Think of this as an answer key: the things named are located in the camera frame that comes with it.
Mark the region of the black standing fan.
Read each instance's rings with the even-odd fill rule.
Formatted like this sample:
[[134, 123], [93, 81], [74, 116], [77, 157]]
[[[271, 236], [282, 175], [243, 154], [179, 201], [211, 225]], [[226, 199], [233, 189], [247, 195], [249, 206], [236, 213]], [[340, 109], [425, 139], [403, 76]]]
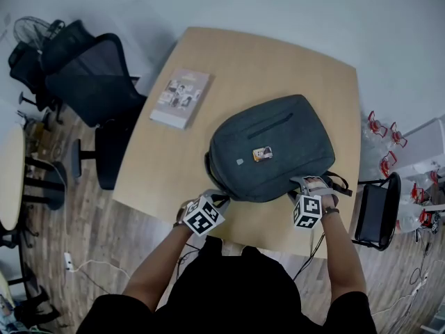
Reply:
[[32, 16], [17, 19], [13, 27], [13, 36], [17, 42], [23, 42], [34, 49], [42, 49], [50, 24]]

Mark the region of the person's black clothing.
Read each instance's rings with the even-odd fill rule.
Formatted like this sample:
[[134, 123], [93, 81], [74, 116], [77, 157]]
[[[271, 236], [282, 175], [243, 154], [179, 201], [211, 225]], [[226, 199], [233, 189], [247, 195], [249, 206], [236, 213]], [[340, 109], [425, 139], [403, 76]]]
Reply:
[[367, 296], [349, 292], [330, 305], [324, 324], [302, 313], [284, 267], [256, 248], [223, 256], [215, 246], [184, 269], [168, 301], [152, 312], [125, 295], [98, 297], [76, 334], [377, 334]]

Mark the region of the white cabinet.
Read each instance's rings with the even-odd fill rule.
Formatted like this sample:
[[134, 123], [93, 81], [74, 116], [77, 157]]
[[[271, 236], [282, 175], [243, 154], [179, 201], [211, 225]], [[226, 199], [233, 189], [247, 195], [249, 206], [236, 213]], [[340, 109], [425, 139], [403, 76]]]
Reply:
[[396, 172], [411, 177], [445, 168], [445, 114], [412, 130], [398, 154]]

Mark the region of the group of clear water jugs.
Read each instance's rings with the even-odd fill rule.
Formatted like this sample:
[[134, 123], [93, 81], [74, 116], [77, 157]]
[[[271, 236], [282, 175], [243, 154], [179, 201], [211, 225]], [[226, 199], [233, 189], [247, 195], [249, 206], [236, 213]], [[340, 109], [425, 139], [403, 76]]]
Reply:
[[[363, 115], [359, 179], [385, 179], [396, 172], [397, 156], [407, 144], [405, 136], [408, 133], [402, 133], [395, 122], [380, 122], [374, 112]], [[396, 231], [404, 233], [424, 229], [437, 233], [441, 216], [445, 215], [445, 205], [433, 207], [429, 190], [435, 184], [445, 183], [445, 168], [411, 177], [400, 176], [400, 179]]]

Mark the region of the person's right hand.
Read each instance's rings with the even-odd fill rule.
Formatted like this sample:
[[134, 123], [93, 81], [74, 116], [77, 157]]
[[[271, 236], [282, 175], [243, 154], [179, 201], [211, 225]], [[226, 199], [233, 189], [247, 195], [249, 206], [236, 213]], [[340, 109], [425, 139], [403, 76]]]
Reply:
[[310, 196], [320, 196], [322, 208], [326, 211], [328, 208], [336, 208], [338, 198], [334, 191], [320, 177], [305, 177], [305, 186]]

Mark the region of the round beige table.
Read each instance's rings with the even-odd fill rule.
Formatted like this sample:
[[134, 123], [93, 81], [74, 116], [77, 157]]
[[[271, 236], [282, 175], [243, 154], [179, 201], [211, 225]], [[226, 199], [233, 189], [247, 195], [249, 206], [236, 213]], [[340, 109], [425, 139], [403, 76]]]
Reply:
[[[45, 171], [44, 179], [26, 176], [26, 167]], [[67, 177], [63, 165], [26, 156], [23, 128], [16, 124], [0, 144], [0, 224], [14, 230], [24, 202], [40, 203], [50, 209], [64, 205]]]

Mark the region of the person's right forearm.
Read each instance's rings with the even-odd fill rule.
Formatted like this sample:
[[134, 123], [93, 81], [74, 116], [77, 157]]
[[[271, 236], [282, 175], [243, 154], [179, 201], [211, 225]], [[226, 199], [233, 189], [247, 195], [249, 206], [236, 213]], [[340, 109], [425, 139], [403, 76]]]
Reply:
[[366, 281], [359, 255], [337, 212], [322, 218], [327, 246], [327, 269], [331, 284], [331, 303], [348, 293], [360, 293], [369, 312]]

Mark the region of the small printed badge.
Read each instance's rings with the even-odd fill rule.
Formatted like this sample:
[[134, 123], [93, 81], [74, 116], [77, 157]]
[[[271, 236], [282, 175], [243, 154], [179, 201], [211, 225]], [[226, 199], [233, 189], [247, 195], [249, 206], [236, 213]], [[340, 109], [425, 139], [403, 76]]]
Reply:
[[271, 159], [273, 157], [273, 152], [271, 147], [266, 146], [253, 150], [252, 156], [256, 162], [259, 162], [259, 161], [264, 161], [266, 159]]

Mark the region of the black folding chair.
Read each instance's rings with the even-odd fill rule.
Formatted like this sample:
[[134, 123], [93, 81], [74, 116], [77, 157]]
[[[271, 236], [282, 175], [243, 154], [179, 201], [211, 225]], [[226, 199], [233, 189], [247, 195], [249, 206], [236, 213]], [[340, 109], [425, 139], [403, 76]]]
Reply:
[[385, 180], [358, 182], [364, 185], [353, 243], [386, 250], [396, 229], [401, 178], [392, 172]]

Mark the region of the person's left forearm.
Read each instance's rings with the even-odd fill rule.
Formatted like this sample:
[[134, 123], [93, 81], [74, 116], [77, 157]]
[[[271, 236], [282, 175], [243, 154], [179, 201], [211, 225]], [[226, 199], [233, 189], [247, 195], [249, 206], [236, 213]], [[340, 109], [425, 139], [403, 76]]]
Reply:
[[152, 312], [168, 287], [176, 263], [192, 235], [186, 225], [171, 229], [130, 277], [123, 294], [138, 299]]

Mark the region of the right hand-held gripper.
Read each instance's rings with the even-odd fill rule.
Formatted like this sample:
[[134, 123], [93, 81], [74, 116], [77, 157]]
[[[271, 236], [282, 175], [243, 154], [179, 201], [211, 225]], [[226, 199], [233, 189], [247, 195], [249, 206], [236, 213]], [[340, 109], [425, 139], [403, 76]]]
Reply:
[[299, 229], [312, 229], [322, 217], [322, 203], [320, 195], [310, 195], [305, 177], [294, 176], [291, 182], [299, 184], [300, 190], [292, 190], [287, 196], [294, 203], [293, 224]]

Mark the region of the beige paperback book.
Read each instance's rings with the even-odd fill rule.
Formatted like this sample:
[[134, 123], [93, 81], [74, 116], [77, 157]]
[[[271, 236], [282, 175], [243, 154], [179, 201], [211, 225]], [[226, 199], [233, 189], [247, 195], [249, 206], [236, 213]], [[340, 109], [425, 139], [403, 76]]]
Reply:
[[211, 76], [203, 72], [176, 69], [161, 92], [149, 119], [177, 129], [185, 129], [201, 99]]

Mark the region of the black mesh office chair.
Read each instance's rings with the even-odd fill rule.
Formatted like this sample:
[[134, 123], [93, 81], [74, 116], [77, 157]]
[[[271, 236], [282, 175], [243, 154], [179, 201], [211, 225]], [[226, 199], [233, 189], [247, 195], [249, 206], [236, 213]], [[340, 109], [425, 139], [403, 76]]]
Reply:
[[50, 23], [42, 49], [37, 50], [18, 42], [8, 58], [10, 76], [35, 95], [34, 102], [22, 95], [19, 96], [19, 102], [32, 104], [39, 111], [48, 108], [56, 113], [56, 122], [63, 124], [60, 119], [63, 102], [47, 89], [46, 76], [63, 67], [76, 53], [94, 41], [95, 37], [85, 29], [81, 20], [67, 25], [56, 19]]
[[15, 319], [27, 328], [46, 324], [60, 317], [60, 312], [53, 305], [51, 305], [51, 312], [38, 314], [38, 307], [49, 301], [49, 295], [45, 288], [42, 285], [39, 288], [40, 293], [37, 296], [22, 301], [14, 309]]
[[78, 138], [72, 143], [73, 176], [81, 176], [82, 161], [93, 159], [100, 187], [114, 190], [147, 99], [131, 80], [120, 39], [113, 33], [96, 37], [63, 67], [46, 76], [45, 85], [95, 131], [94, 150], [82, 150]]

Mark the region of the dark grey backpack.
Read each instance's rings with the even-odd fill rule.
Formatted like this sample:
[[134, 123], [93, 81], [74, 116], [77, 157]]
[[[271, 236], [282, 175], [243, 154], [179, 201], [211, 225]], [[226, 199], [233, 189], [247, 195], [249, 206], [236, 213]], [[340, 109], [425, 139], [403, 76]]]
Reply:
[[[256, 162], [252, 151], [269, 146], [273, 157]], [[204, 165], [231, 199], [268, 202], [294, 190], [294, 176], [320, 177], [351, 196], [347, 181], [335, 184], [335, 153], [323, 123], [302, 95], [273, 99], [226, 119], [211, 137]]]

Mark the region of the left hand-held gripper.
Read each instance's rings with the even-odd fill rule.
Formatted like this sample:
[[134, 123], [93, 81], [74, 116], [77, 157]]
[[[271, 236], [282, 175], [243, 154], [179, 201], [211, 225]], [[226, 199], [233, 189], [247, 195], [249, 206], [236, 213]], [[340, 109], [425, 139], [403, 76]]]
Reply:
[[230, 202], [230, 197], [221, 190], [207, 189], [187, 204], [179, 224], [201, 237], [225, 221], [224, 214]]

